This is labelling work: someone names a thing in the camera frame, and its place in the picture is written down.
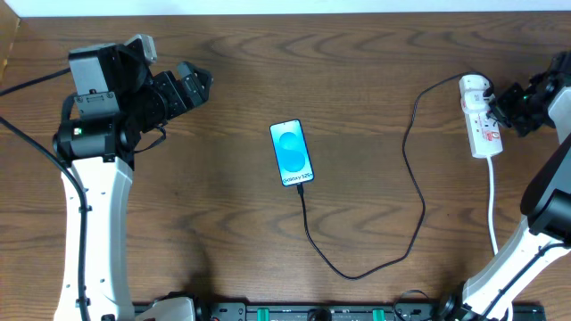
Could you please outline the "blue screen Galaxy smartphone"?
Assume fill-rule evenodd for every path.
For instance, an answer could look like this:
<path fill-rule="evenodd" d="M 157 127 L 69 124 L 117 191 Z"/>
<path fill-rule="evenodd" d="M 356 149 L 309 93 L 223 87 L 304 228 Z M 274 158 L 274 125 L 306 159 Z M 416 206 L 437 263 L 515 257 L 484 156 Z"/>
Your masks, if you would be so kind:
<path fill-rule="evenodd" d="M 309 150 L 299 119 L 269 126 L 282 186 L 299 185 L 314 179 Z"/>

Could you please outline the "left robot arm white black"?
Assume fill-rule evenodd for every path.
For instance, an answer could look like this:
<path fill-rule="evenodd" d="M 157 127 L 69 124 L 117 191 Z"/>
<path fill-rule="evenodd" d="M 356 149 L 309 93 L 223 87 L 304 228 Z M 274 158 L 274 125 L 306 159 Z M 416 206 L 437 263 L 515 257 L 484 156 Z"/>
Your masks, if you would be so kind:
<path fill-rule="evenodd" d="M 206 103 L 209 71 L 181 62 L 152 74 L 153 39 L 70 51 L 76 92 L 54 135 L 67 222 L 56 320 L 136 320 L 126 260 L 126 214 L 142 134 Z"/>

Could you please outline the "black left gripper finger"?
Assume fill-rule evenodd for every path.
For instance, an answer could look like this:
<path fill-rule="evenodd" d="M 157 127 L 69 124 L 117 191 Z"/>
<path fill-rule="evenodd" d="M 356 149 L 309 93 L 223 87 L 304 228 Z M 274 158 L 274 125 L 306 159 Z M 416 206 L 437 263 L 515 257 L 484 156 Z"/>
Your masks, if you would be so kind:
<path fill-rule="evenodd" d="M 188 91 L 189 97 L 194 107 L 206 103 L 209 100 L 210 90 L 212 85 L 212 75 L 209 71 L 198 68 L 195 65 L 188 63 Z"/>
<path fill-rule="evenodd" d="M 177 71 L 180 76 L 180 84 L 184 89 L 193 89 L 194 82 L 192 75 L 194 74 L 194 67 L 190 62 L 180 62 L 177 65 Z"/>

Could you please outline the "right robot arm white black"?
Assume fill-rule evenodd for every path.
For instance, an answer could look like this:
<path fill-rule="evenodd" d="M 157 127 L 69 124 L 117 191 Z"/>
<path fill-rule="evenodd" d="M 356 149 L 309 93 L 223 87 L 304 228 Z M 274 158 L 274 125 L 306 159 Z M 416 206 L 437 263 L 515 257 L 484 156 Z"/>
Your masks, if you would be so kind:
<path fill-rule="evenodd" d="M 499 96 L 486 77 L 468 73 L 459 80 L 474 158 L 490 161 L 502 152 L 500 129 L 519 136 L 541 126 L 554 128 L 559 147 L 526 188 L 521 219 L 493 259 L 461 284 L 434 314 L 436 320 L 502 320 L 512 301 L 550 263 L 570 252 L 570 54 L 557 53 L 550 66 Z"/>

